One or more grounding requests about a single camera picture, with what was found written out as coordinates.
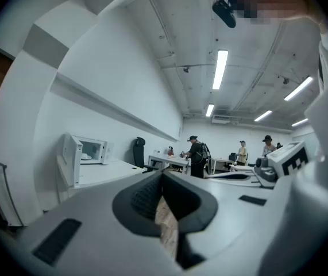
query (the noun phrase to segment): ceiling pipe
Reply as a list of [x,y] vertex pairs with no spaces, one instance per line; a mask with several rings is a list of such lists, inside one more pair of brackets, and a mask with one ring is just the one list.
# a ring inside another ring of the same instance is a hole
[[[152,8],[153,8],[153,11],[155,12],[156,17],[157,17],[157,19],[159,20],[160,25],[161,25],[161,27],[162,27],[162,29],[163,29],[163,31],[164,31],[165,37],[166,37],[166,39],[167,39],[167,41],[168,41],[168,44],[169,44],[169,47],[170,47],[170,53],[171,53],[171,55],[172,55],[172,54],[175,54],[175,52],[172,50],[172,45],[171,45],[171,41],[170,41],[170,37],[169,37],[169,33],[168,33],[168,31],[166,30],[166,27],[165,27],[164,21],[163,21],[163,19],[161,18],[160,12],[159,12],[159,10],[157,9],[157,6],[156,6],[154,0],[148,0],[148,1],[150,2],[151,6],[152,6]],[[176,64],[176,60],[174,60],[174,64],[175,64],[175,68],[176,68],[177,76],[179,77],[179,80],[181,81],[181,83],[182,83],[182,85],[183,85],[183,90],[185,90],[185,89],[184,89],[184,87],[185,87],[185,86],[184,86],[184,82],[183,82],[183,80],[182,80],[182,78],[181,78],[181,76],[180,76],[180,74],[179,74],[179,70],[178,70],[178,66],[177,66],[177,64]]]
[[[177,67],[202,67],[202,66],[213,66],[215,67],[216,64],[212,63],[212,64],[187,64],[185,66],[177,66]],[[175,67],[163,67],[162,69],[163,70],[169,70],[171,68],[177,68],[176,66]],[[227,64],[226,67],[239,67],[239,68],[249,68],[251,70],[257,70],[259,71],[258,68],[254,68],[254,67],[246,67],[246,66],[240,66],[238,64]]]
[[280,42],[282,40],[283,34],[285,33],[285,29],[286,29],[286,24],[284,22],[280,23],[280,26],[277,30],[277,34],[276,37],[272,43],[272,46],[266,56],[265,62],[263,63],[262,67],[260,68],[260,71],[257,73],[256,77],[254,78],[254,80],[252,81],[252,83],[250,84],[250,86],[248,87],[246,93],[243,95],[243,97],[240,99],[240,101],[238,102],[238,104],[236,104],[236,106],[233,108],[233,110],[237,110],[239,109],[239,107],[246,101],[247,97],[249,96],[249,94],[253,91],[253,89],[257,86],[258,82],[260,81],[260,79],[262,78],[262,76],[264,75],[264,72],[266,70],[266,68],[268,67],[269,62],[272,59],[272,55],[276,53],[277,49],[279,48]]
[[[210,7],[212,7],[212,3],[214,2],[213,0],[209,0],[210,1]],[[214,53],[214,44],[215,44],[215,32],[216,32],[216,27],[215,27],[216,21],[215,21],[215,15],[214,12],[211,12],[211,32],[212,32],[212,45],[211,45],[211,52],[210,54],[212,55]]]
[[160,58],[156,58],[157,61],[161,60],[161,59],[166,59],[166,58],[172,58],[173,56],[175,56],[175,53],[172,53],[168,56],[164,56],[164,57],[160,57]]
[[[213,117],[243,118],[244,120],[253,120],[254,121],[254,117],[226,116],[223,114],[213,114]],[[283,121],[283,120],[268,120],[267,122],[279,122],[282,124],[285,123],[285,121]]]
[[[195,118],[192,118],[193,120],[202,120],[202,121],[209,121],[210,120],[212,123],[215,123],[215,122],[213,122],[214,118],[208,118],[208,117],[205,117],[202,114],[183,113],[183,115],[185,115],[185,117],[195,116]],[[238,120],[225,120],[225,121],[229,121],[228,124],[236,124],[236,126],[239,126],[239,127],[243,126],[243,127],[253,128],[253,129],[262,129],[262,130],[270,130],[270,131],[277,130],[277,131],[283,131],[283,132],[287,132],[287,133],[290,133],[290,132],[294,131],[292,128],[289,128],[289,126],[285,126],[285,125],[283,125],[283,127],[272,126],[270,124],[271,122],[266,122],[266,123],[264,123],[264,125],[261,125],[261,124],[257,124],[257,123],[254,123],[254,124],[253,123],[252,124],[248,123],[247,124],[247,123],[239,122]]]

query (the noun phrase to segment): white desk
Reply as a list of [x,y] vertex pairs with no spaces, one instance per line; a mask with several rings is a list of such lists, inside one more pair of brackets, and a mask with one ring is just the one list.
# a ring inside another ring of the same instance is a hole
[[230,164],[233,164],[234,161],[233,160],[229,160],[229,159],[214,159],[214,158],[211,158],[212,161],[214,162],[212,168],[213,168],[213,175],[215,174],[215,170],[216,170],[216,163],[230,163]]
[[60,173],[57,176],[57,190],[60,202],[72,197],[78,190],[116,181],[145,171],[143,168],[136,167],[119,159],[112,159],[109,164],[81,164],[79,169],[79,186],[74,186],[68,182],[70,170],[64,158],[58,155],[56,162]]
[[176,166],[183,167],[183,172],[185,174],[189,174],[188,167],[189,167],[189,160],[186,158],[178,158],[171,156],[169,157],[167,154],[157,154],[157,155],[150,155],[148,158],[148,165],[151,165],[151,162],[161,162],[160,171],[164,169],[164,163],[174,164]]
[[238,171],[238,172],[253,172],[254,167],[248,167],[248,166],[235,166],[235,165],[231,165],[231,172],[233,171]]

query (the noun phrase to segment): fluorescent ceiling light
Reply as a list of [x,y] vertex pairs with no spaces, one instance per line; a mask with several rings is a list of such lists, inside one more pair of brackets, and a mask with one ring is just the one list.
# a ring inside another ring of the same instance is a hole
[[223,50],[219,50],[217,54],[216,73],[215,73],[214,85],[212,86],[212,89],[214,90],[220,89],[223,73],[225,72],[228,54],[229,54],[228,51],[223,51]]
[[267,110],[267,112],[265,112],[262,116],[257,117],[254,121],[258,122],[258,121],[262,120],[264,117],[268,116],[270,113],[272,113],[272,111]]
[[304,82],[303,83],[301,83],[292,93],[290,93],[289,95],[287,95],[285,98],[284,98],[284,100],[286,100],[286,101],[289,101],[291,98],[293,98],[294,96],[296,96],[297,95],[297,93],[299,93],[300,91],[302,91],[305,87],[307,87],[308,86],[308,84],[310,83],[310,82],[312,82],[313,81],[313,78],[311,77],[311,76],[309,76],[308,78],[306,78],[305,80],[304,80]]
[[296,127],[296,126],[298,126],[298,125],[300,125],[300,124],[302,124],[302,123],[304,123],[304,122],[306,122],[306,121],[308,121],[307,118],[306,118],[305,120],[303,120],[303,121],[296,122],[295,124],[293,124],[293,125],[291,125],[291,126],[292,126],[292,127]]
[[214,109],[215,105],[214,104],[209,104],[209,108],[207,109],[206,117],[210,117],[211,113]]

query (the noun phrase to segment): black slot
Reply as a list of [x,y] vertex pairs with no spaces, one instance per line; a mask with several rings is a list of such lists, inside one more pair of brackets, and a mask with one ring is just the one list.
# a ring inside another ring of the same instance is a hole
[[264,206],[267,201],[262,198],[252,197],[252,196],[248,196],[248,195],[243,195],[239,199],[246,201],[246,202],[250,202],[251,204],[261,205],[261,206]]
[[33,251],[33,255],[46,264],[53,266],[63,253],[68,243],[81,226],[80,221],[68,218]]

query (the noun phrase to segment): woman in yellow shirt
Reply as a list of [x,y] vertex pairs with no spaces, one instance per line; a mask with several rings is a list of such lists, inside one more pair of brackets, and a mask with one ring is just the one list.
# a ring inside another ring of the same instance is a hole
[[244,140],[240,141],[240,144],[242,145],[242,147],[239,148],[239,151],[238,151],[237,165],[238,166],[245,166],[246,156],[247,156],[248,152],[247,152],[246,147],[245,147],[245,141]]

